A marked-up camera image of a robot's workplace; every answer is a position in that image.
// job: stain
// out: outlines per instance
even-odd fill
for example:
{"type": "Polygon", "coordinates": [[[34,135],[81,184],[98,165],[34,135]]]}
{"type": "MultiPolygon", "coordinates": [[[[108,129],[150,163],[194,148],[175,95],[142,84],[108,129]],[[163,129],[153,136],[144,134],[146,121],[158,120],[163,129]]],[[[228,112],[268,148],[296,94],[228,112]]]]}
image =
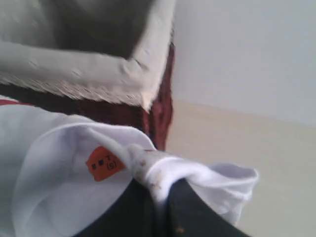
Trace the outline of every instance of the stain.
{"type": "Polygon", "coordinates": [[[176,233],[178,233],[178,234],[183,234],[183,233],[184,233],[184,229],[181,228],[181,227],[178,227],[178,228],[176,229],[176,233]]]}
{"type": "Polygon", "coordinates": [[[141,162],[140,162],[140,165],[141,165],[141,166],[145,166],[145,165],[146,165],[146,161],[145,161],[145,160],[141,161],[141,162]]]}

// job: white shirt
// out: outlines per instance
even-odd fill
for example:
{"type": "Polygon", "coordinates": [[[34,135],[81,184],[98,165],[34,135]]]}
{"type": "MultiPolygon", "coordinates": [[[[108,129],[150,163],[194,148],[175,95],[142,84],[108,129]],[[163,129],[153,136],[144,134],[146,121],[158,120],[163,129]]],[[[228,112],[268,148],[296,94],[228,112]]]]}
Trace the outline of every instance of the white shirt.
{"type": "Polygon", "coordinates": [[[156,151],[132,127],[0,105],[0,237],[74,236],[106,212],[133,178],[149,189],[157,208],[171,185],[186,178],[210,208],[235,224],[258,173],[156,151]],[[109,160],[97,160],[100,147],[109,160]]]}

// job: white fabric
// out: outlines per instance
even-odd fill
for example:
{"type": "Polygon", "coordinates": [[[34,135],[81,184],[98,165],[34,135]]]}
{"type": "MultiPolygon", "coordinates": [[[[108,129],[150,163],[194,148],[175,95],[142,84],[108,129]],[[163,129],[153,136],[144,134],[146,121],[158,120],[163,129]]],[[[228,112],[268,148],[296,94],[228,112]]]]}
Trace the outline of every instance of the white fabric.
{"type": "Polygon", "coordinates": [[[0,83],[149,110],[167,61],[175,4],[176,0],[155,1],[143,36],[128,60],[0,40],[0,83]]]}
{"type": "Polygon", "coordinates": [[[171,185],[187,178],[207,205],[234,224],[258,179],[251,169],[207,167],[155,151],[135,128],[26,105],[0,106],[0,153],[0,237],[71,237],[111,207],[133,177],[160,207],[171,185]],[[95,182],[85,163],[99,146],[127,169],[95,182]]]}

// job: clothing tag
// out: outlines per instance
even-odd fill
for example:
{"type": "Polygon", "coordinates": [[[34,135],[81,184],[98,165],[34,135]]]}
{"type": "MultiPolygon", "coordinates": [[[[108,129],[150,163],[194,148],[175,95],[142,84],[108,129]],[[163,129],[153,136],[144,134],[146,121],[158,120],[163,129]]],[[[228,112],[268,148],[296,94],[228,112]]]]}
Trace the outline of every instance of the clothing tag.
{"type": "Polygon", "coordinates": [[[94,180],[100,182],[125,169],[124,164],[112,152],[104,147],[98,147],[86,162],[94,180]]]}

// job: dark red fabric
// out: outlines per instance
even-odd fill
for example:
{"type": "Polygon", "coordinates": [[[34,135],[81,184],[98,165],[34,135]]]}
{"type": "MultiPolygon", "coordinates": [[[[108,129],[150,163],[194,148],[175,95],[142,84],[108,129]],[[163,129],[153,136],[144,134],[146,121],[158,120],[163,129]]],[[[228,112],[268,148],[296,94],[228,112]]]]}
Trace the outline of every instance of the dark red fabric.
{"type": "Polygon", "coordinates": [[[20,103],[20,102],[12,101],[12,100],[0,100],[0,105],[30,105],[30,104],[20,103]]]}
{"type": "Polygon", "coordinates": [[[173,115],[171,76],[174,56],[175,48],[171,44],[160,90],[149,113],[140,106],[111,104],[106,101],[86,99],[73,100],[69,97],[37,92],[14,85],[0,85],[0,95],[14,98],[23,103],[30,103],[51,112],[68,115],[78,114],[98,122],[133,126],[146,133],[157,149],[165,150],[166,138],[173,115]]]}

